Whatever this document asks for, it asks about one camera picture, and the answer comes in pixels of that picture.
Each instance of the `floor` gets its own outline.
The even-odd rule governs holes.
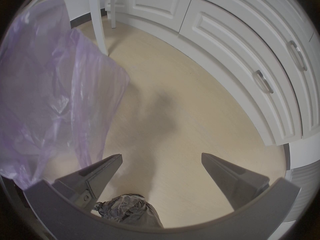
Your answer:
[[[162,40],[103,17],[109,56],[130,84],[106,138],[104,157],[123,164],[100,197],[146,197],[164,227],[207,222],[233,211],[201,164],[211,153],[264,174],[272,184],[286,170],[282,146],[264,146],[234,98],[186,55]],[[91,22],[78,27],[93,40]]]

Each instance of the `metal handle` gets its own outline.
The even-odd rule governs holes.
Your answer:
[[[303,56],[302,56],[302,53],[301,53],[299,47],[296,45],[296,43],[294,42],[294,40],[291,40],[291,41],[290,41],[290,45],[292,45],[292,46],[294,47],[294,49],[296,49],[297,53],[299,54],[299,57],[300,57],[300,59],[301,59],[301,61],[302,61],[302,64],[303,64],[302,69],[303,69],[304,71],[307,71],[306,62],[304,61],[304,58],[303,58]]]
[[[259,77],[261,77],[262,81],[264,82],[264,84],[268,88],[269,92],[271,94],[273,94],[273,89],[271,88],[270,84],[268,83],[268,81],[266,80],[266,78],[264,77],[264,75],[261,73],[260,70],[257,70],[257,74],[259,75]]]

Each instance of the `trash bag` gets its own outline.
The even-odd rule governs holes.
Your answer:
[[[163,228],[154,207],[139,194],[123,194],[93,208],[102,218],[144,228]]]
[[[74,158],[75,170],[101,160],[128,82],[71,29],[64,0],[24,11],[0,47],[0,174],[24,190],[59,156]]]

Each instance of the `chair leg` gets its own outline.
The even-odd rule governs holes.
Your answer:
[[[98,47],[103,54],[107,56],[108,51],[104,42],[104,32],[102,27],[101,12],[100,12],[100,0],[89,0],[91,19],[93,24],[94,34],[97,39]]]
[[[116,27],[116,0],[110,0],[111,28]]]

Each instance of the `white cabinet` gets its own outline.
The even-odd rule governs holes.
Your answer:
[[[181,35],[218,59],[247,89],[277,145],[302,137],[291,83],[268,45],[244,22],[204,0],[191,0]]]
[[[190,0],[115,0],[115,11],[157,22],[179,31]],[[110,0],[106,0],[110,10]]]
[[[294,88],[303,138],[320,131],[319,53],[316,30],[295,0],[207,0],[245,22],[272,49]]]

